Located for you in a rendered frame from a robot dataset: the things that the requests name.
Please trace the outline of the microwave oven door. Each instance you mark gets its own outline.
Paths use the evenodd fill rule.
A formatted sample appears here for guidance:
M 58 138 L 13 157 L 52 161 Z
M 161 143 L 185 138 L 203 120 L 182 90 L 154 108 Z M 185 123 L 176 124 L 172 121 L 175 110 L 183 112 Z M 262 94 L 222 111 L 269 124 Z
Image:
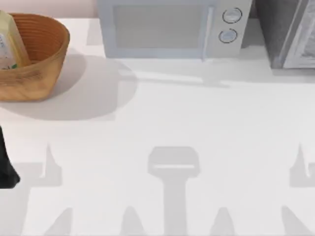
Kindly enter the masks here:
M 108 58 L 201 59 L 208 7 L 216 0 L 96 3 Z

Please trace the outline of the pale yellow carton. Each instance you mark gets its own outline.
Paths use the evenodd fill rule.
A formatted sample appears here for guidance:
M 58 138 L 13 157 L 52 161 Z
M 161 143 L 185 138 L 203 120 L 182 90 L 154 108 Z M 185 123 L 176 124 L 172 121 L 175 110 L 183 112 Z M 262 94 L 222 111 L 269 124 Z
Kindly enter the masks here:
M 27 50 L 13 17 L 0 10 L 0 70 L 31 64 Z

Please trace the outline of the pale microwave oven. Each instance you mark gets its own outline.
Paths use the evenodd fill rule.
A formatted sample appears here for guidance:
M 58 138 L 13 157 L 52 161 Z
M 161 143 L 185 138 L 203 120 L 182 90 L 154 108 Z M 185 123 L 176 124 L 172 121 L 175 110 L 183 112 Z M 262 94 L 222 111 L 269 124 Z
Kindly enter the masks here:
M 212 59 L 239 54 L 252 0 L 97 0 L 109 58 Z

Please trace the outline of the grey cabinet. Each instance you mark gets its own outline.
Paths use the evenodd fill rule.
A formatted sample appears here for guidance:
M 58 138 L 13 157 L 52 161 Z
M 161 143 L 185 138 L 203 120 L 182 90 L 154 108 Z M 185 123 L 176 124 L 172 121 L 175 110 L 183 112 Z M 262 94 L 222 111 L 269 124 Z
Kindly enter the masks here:
M 255 0 L 273 69 L 315 69 L 315 0 Z

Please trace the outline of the round microwave knob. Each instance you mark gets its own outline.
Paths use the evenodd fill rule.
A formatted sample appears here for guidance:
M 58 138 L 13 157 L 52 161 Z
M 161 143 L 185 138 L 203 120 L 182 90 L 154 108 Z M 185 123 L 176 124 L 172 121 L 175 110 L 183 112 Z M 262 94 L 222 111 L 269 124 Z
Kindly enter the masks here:
M 234 29 L 226 29 L 219 33 L 219 40 L 224 44 L 234 42 L 238 37 L 238 33 Z
M 223 20 L 228 24 L 234 24 L 242 18 L 242 11 L 239 8 L 227 9 L 223 15 Z

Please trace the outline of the wooden basket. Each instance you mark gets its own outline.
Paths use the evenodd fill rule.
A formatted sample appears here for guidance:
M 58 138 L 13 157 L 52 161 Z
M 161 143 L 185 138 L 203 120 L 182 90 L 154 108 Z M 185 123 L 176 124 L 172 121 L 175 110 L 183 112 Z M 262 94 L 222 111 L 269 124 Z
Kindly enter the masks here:
M 65 25 L 38 14 L 11 14 L 22 37 L 31 65 L 0 70 L 0 101 L 46 99 L 61 73 L 70 42 Z

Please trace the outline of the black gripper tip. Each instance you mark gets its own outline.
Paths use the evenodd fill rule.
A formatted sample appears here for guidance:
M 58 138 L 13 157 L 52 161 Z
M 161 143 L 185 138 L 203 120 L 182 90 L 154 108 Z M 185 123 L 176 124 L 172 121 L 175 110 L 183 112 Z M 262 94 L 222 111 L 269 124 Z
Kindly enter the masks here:
M 0 126 L 0 189 L 13 189 L 20 182 L 7 154 L 2 127 Z

